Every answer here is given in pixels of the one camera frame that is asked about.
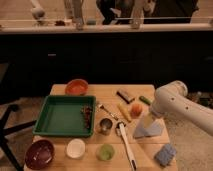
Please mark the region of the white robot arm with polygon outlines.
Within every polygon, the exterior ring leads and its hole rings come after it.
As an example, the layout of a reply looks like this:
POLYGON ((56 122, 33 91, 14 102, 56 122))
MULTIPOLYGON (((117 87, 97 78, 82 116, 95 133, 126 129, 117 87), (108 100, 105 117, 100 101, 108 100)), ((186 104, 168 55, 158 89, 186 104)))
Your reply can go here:
POLYGON ((166 113, 180 114, 209 135, 213 136, 213 110, 186 98, 187 86, 182 81, 173 81, 157 88, 149 113, 142 123, 148 128, 166 113))

